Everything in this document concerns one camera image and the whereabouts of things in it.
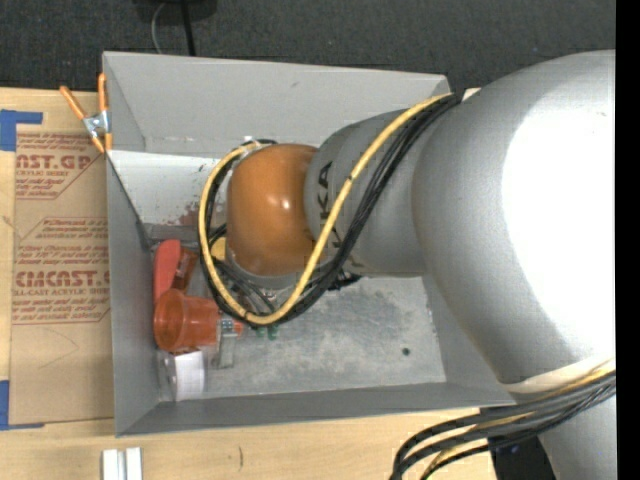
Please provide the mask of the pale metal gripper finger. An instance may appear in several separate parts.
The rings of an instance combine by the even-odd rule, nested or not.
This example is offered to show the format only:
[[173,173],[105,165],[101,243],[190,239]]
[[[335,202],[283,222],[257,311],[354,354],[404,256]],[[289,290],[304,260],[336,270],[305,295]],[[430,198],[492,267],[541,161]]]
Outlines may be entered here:
[[234,365],[237,332],[231,318],[222,318],[217,325],[217,352],[215,366],[218,369],[231,368]]

